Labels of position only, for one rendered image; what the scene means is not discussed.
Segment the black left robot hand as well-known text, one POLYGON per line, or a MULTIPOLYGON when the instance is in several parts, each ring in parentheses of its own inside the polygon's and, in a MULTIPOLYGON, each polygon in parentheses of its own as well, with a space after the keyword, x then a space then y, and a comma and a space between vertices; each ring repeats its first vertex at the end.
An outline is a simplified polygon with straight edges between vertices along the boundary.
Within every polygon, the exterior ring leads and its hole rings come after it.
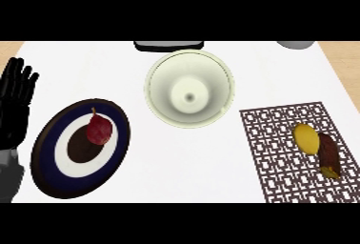
POLYGON ((12 57, 0 76, 0 150, 15 149, 24 141, 39 77, 24 59, 12 57))

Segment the pale green bowl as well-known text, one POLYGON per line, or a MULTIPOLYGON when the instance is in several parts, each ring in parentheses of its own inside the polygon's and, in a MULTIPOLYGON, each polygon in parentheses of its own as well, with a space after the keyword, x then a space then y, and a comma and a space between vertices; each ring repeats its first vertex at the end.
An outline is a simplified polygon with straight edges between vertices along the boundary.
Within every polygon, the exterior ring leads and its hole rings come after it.
POLYGON ((175 127, 194 129, 215 123, 229 110, 234 96, 231 69, 207 51, 175 51, 148 72, 148 106, 175 127))

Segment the brown lattice placemat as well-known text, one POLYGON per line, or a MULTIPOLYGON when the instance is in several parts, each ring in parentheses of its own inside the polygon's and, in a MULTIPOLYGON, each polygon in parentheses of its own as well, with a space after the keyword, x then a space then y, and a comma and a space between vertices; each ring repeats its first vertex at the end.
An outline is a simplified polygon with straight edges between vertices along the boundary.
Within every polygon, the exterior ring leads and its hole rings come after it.
POLYGON ((241 111, 256 170, 269 203, 360 203, 360 165, 325 106, 319 102, 241 111), (297 124, 328 134, 338 145, 341 177, 319 170, 319 158, 302 152, 293 136, 297 124))

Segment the yellow lemon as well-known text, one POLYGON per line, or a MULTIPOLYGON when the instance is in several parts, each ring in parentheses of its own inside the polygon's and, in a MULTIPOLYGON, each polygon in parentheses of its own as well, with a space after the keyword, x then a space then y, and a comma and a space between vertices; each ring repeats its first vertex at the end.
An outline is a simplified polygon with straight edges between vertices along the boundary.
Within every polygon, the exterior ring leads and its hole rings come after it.
POLYGON ((293 136, 303 153, 318 154, 321 142, 315 128, 308 124, 299 124, 293 130, 293 136))

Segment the red pear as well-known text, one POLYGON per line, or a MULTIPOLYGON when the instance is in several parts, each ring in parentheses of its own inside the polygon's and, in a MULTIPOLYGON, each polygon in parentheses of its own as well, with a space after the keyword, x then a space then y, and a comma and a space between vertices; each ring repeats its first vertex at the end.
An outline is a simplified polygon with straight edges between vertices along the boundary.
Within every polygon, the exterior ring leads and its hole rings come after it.
POLYGON ((107 118, 98 115, 97 108, 92 108, 94 116, 88 124, 88 139, 97 145, 104 145, 113 135, 113 124, 107 118))

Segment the blue and white plate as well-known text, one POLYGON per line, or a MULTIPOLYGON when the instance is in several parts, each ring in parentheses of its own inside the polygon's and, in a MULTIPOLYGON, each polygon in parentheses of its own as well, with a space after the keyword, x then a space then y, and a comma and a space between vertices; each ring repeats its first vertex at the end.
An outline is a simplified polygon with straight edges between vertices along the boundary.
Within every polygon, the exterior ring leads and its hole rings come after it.
POLYGON ((114 102, 88 99, 67 107, 49 120, 32 153, 32 174, 43 193, 68 199, 94 192, 123 163, 130 137, 129 117, 114 102), (113 126, 104 145, 88 139, 95 115, 113 126))

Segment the black and grey appliance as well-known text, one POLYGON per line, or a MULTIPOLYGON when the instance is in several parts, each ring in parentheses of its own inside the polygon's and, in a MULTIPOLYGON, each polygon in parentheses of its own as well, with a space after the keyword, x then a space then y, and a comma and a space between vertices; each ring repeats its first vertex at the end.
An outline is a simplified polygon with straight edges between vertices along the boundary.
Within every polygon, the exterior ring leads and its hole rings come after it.
POLYGON ((201 50, 203 41, 135 41, 135 47, 139 51, 172 52, 181 50, 201 50))

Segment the grey round object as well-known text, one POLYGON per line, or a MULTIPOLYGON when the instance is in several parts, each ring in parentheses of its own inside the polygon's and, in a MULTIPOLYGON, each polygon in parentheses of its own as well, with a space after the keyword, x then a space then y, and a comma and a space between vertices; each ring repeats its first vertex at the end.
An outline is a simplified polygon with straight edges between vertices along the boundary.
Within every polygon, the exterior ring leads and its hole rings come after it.
POLYGON ((293 50, 305 50, 313 45, 313 41, 279 41, 279 44, 293 50))

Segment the brown and yellow fruit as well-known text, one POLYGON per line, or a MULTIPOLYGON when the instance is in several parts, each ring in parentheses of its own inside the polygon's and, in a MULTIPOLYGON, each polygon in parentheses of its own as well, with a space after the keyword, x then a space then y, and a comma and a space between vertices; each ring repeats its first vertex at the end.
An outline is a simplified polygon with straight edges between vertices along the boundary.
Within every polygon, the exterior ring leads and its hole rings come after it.
POLYGON ((340 178, 341 159, 340 159, 337 143, 333 140, 333 137, 325 133, 319 134, 319 140, 321 140, 321 145, 319 145, 318 157, 319 157, 321 171, 328 178, 340 178))

